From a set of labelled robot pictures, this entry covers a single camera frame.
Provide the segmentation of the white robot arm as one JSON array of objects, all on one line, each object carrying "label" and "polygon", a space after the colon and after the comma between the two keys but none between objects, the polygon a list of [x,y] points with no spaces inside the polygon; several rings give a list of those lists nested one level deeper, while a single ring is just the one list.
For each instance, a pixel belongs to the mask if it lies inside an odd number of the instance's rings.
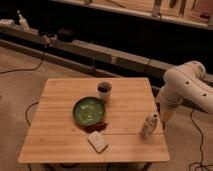
[{"label": "white robot arm", "polygon": [[204,82],[206,69],[199,61],[189,61],[168,69],[164,75],[164,85],[157,95],[160,118],[168,121],[173,110],[187,99],[205,112],[213,114],[213,87]]}]

